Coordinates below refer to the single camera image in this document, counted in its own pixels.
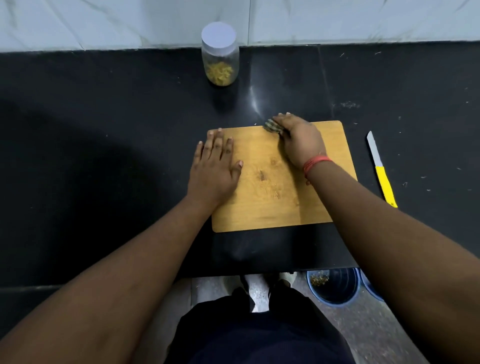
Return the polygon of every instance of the wooden cutting board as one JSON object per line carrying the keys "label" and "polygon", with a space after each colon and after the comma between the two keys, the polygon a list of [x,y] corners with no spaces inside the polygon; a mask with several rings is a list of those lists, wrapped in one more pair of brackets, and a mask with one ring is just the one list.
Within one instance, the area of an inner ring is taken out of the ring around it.
{"label": "wooden cutting board", "polygon": [[[357,179],[340,121],[313,123],[322,133],[328,156]],[[212,215],[215,232],[331,222],[325,206],[303,172],[284,155],[276,133],[262,126],[224,129],[235,140],[233,160],[244,162],[234,195]]]}

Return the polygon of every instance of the yellow-handled knife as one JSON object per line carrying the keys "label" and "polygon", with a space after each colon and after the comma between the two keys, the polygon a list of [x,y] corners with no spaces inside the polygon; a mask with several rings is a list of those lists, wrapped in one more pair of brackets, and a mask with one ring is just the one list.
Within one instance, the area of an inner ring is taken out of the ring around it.
{"label": "yellow-handled knife", "polygon": [[380,187],[384,193],[385,201],[393,207],[398,207],[395,202],[395,197],[393,196],[392,186],[390,185],[385,173],[385,167],[382,164],[380,155],[378,154],[377,144],[375,144],[375,139],[373,138],[372,132],[368,132],[367,141],[368,146],[370,147],[370,152],[372,153],[373,162],[375,163],[375,169],[377,171],[378,182],[380,182]]}

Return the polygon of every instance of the red wristband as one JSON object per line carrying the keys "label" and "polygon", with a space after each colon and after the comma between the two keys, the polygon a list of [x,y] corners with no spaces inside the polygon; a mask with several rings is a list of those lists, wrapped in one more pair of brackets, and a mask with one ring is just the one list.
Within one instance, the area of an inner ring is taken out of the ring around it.
{"label": "red wristband", "polygon": [[328,160],[330,162],[333,162],[329,157],[327,156],[322,156],[322,155],[317,155],[317,156],[314,156],[312,158],[310,158],[309,160],[307,160],[305,162],[305,164],[303,165],[303,174],[305,175],[305,178],[307,178],[307,173],[310,169],[312,169],[312,167],[319,163],[319,162],[323,162],[325,160]]}

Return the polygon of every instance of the blue bucket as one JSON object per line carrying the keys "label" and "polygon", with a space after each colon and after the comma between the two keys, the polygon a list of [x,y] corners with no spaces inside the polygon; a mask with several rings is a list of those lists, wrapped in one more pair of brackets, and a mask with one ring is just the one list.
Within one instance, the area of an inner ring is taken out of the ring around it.
{"label": "blue bucket", "polygon": [[357,268],[309,270],[307,281],[315,297],[332,307],[349,304],[360,290],[360,273]]}
{"label": "blue bucket", "polygon": [[365,286],[365,288],[367,289],[367,291],[370,292],[370,294],[373,297],[375,297],[377,300],[385,302],[384,299],[375,290],[375,288],[373,288],[372,284],[368,280],[368,278],[365,275],[365,273],[363,272],[363,270],[360,270],[360,276],[361,276],[361,281],[362,281],[363,285]]}

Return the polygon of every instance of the plastic jar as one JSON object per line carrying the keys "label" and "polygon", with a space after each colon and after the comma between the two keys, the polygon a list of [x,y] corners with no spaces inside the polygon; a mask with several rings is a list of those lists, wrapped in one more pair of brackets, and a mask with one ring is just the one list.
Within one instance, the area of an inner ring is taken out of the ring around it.
{"label": "plastic jar", "polygon": [[217,86],[228,86],[239,74],[240,50],[235,29],[222,22],[202,30],[202,59],[208,79]]}

